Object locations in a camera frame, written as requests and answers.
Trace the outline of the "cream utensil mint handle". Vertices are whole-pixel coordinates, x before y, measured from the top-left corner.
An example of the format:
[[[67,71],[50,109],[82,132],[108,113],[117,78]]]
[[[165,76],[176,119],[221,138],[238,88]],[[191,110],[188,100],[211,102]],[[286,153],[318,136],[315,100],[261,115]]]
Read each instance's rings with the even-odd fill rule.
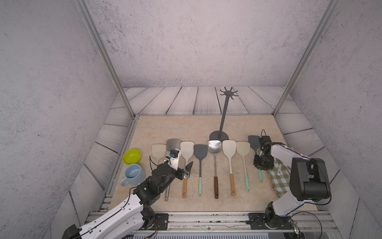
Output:
[[[246,161],[245,161],[245,157],[250,152],[250,143],[245,142],[245,141],[237,141],[236,142],[236,151],[242,157],[243,166],[244,166],[244,174],[245,174],[246,191],[250,192],[250,183],[249,183],[249,177],[248,177]]]

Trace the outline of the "right aluminium frame post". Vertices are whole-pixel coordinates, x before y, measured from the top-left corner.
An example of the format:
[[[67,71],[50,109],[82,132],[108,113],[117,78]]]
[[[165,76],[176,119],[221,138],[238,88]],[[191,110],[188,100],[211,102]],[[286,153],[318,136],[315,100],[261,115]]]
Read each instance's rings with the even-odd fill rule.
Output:
[[[290,79],[288,80],[283,93],[281,94],[281,97],[272,113],[274,117],[280,112],[282,109],[288,95],[291,93],[293,87],[295,86],[296,82],[298,81],[299,76],[303,72],[303,69],[307,62],[309,61],[311,55],[314,52],[314,49],[316,45],[318,44],[320,38],[325,32],[325,29],[327,28],[328,24],[330,23],[331,18],[333,17],[340,1],[339,0],[331,0],[328,3],[328,6],[326,10],[323,13],[322,18],[320,19],[316,29],[314,30],[307,47],[305,48],[295,70],[293,71]]]

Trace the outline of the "aluminium mounting rail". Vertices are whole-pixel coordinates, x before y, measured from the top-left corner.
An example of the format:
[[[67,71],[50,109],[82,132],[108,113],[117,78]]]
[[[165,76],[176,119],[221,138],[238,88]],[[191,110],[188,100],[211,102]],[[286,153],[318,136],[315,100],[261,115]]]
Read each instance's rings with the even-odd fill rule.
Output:
[[[328,212],[295,212],[292,230],[252,230],[249,213],[260,212],[167,212],[165,231],[137,230],[123,238],[134,239],[340,239],[339,229]]]

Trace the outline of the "cream spatula light wood handle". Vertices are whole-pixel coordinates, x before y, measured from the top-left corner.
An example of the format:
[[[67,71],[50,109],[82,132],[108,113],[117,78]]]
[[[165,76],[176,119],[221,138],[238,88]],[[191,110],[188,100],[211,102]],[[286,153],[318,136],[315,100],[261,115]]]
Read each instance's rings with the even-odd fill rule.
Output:
[[[195,144],[192,141],[181,142],[181,152],[182,152],[183,158],[185,159],[185,166],[188,165],[189,159],[194,154],[194,145]],[[183,182],[182,198],[184,199],[187,197],[187,180],[188,180],[188,177],[186,177]]]

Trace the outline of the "green checkered cloth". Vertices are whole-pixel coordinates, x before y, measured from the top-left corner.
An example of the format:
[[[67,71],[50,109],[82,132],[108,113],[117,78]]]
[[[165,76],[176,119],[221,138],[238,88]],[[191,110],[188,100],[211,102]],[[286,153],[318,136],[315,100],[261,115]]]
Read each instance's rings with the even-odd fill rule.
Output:
[[[280,176],[277,175],[279,164],[282,165],[282,173]],[[289,166],[287,166],[280,160],[275,159],[274,168],[272,170],[268,170],[267,172],[271,179],[272,189],[276,192],[279,198],[281,198],[288,191],[290,191],[289,181],[291,168]]]

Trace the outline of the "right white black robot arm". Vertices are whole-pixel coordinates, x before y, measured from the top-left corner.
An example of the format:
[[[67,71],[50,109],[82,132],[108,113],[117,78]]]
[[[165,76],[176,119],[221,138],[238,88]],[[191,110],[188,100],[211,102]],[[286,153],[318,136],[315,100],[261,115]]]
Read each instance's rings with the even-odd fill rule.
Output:
[[[268,227],[287,223],[290,214],[304,204],[331,199],[324,160],[304,156],[281,142],[272,142],[267,135],[259,137],[258,142],[260,154],[254,157],[256,168],[271,170],[275,159],[290,168],[289,190],[277,201],[270,202],[265,210],[264,222]]]

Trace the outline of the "light blue mug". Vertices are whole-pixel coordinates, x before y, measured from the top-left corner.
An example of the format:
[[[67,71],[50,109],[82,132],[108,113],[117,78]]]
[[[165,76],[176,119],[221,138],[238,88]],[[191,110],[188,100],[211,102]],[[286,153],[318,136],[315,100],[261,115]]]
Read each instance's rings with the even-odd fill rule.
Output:
[[[146,173],[139,164],[131,164],[126,167],[123,172],[123,178],[119,185],[122,187],[130,185],[131,187],[138,186],[146,179]]]

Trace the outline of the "grey utensil mint handle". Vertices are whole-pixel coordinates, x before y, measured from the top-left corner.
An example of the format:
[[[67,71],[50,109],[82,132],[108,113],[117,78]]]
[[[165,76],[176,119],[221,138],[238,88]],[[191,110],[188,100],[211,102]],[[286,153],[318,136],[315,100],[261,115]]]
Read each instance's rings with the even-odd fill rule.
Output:
[[[257,155],[257,150],[259,149],[259,136],[257,135],[249,135],[248,136],[248,142],[250,143],[250,147],[255,151],[255,154]],[[260,169],[258,169],[258,176],[259,181],[263,183],[263,175]]]

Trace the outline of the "metal spoon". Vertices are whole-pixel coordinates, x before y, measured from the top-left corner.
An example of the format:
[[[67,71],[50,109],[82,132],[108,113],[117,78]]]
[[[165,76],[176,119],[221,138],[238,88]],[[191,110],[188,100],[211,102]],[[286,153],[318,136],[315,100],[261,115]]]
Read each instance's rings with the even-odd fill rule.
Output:
[[[282,173],[282,165],[279,164],[279,166],[278,166],[278,171],[277,171],[277,175],[280,176],[281,173]]]

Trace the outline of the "lime green bowl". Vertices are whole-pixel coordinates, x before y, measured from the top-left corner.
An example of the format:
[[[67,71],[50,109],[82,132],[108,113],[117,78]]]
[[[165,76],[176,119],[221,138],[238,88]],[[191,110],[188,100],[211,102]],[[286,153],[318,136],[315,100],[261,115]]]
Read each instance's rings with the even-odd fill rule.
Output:
[[[141,151],[136,148],[129,149],[122,156],[122,162],[126,165],[138,164],[141,159]]]

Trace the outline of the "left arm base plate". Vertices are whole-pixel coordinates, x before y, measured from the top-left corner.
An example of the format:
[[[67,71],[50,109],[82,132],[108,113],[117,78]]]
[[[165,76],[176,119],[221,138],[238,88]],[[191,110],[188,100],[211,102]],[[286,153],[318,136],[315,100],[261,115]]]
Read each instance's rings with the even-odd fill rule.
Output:
[[[165,231],[168,229],[169,214],[158,213],[149,219],[144,218],[141,230],[145,231]]]

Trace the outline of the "grey spatula mint handle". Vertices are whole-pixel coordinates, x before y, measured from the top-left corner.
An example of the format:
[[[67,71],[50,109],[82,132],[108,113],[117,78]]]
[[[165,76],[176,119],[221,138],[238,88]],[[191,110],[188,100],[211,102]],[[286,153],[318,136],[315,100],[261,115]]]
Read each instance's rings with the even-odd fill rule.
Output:
[[[199,168],[199,189],[198,195],[202,196],[203,193],[203,184],[202,184],[202,160],[206,158],[208,154],[208,146],[204,144],[195,144],[194,145],[194,155],[199,160],[200,168]]]

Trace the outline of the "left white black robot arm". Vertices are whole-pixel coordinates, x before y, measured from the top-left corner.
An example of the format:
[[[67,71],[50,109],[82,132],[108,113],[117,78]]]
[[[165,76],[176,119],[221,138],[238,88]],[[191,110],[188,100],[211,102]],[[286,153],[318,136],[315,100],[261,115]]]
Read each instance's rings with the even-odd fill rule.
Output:
[[[129,196],[119,205],[96,220],[77,227],[68,227],[63,239],[121,239],[140,229],[149,229],[155,222],[155,212],[151,208],[161,193],[176,179],[183,180],[190,174],[193,162],[186,169],[174,169],[162,163],[138,186],[133,187]]]

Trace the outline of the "utensil light wood handle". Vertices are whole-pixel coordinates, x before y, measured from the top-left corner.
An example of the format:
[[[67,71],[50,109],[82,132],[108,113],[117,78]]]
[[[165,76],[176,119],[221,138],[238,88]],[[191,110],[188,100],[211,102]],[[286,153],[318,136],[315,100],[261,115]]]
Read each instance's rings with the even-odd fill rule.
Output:
[[[234,175],[232,169],[232,158],[236,153],[236,142],[234,140],[224,140],[222,142],[223,153],[228,158],[229,162],[229,175],[230,175],[230,188],[231,188],[231,196],[236,196],[236,189],[234,183]]]

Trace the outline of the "aluminium frame post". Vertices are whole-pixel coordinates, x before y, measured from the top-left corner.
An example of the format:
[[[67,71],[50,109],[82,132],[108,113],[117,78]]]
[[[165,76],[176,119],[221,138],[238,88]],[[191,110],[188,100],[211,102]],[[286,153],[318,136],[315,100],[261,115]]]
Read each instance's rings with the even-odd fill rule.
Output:
[[[113,82],[113,84],[115,85],[116,87],[116,90],[119,94],[119,96],[121,97],[121,100],[122,100],[122,103],[124,104],[124,106],[126,107],[127,109],[127,112],[128,114],[134,118],[135,117],[135,113],[129,103],[129,100],[125,94],[125,91],[123,90],[123,87],[121,85],[121,82],[118,78],[118,75],[116,73],[116,70],[111,62],[111,59],[107,53],[107,50],[102,42],[102,39],[99,35],[99,32],[96,28],[96,25],[93,21],[93,18],[91,16],[91,13],[89,12],[89,9],[87,7],[87,4],[86,4],[86,1],[84,0],[74,0],[74,3],[76,4],[82,18],[83,18],[83,21],[90,33],[90,36],[93,40],[93,42],[95,43],[95,46],[101,56],[101,59],[111,77],[111,80]]]
[[[307,47],[305,48],[295,70],[293,71],[290,79],[288,80],[283,93],[281,94],[281,97],[272,113],[274,117],[280,112],[282,109],[288,95],[291,93],[293,87],[295,86],[296,82],[298,81],[299,76],[303,72],[303,69],[307,62],[309,61],[311,55],[314,52],[314,49],[316,45],[318,44],[320,38],[325,32],[325,29],[327,28],[328,24],[330,23],[331,18],[333,17],[340,1],[339,0],[331,0],[328,3],[328,6],[326,10],[323,13],[322,18],[320,19],[316,29],[314,30]]]

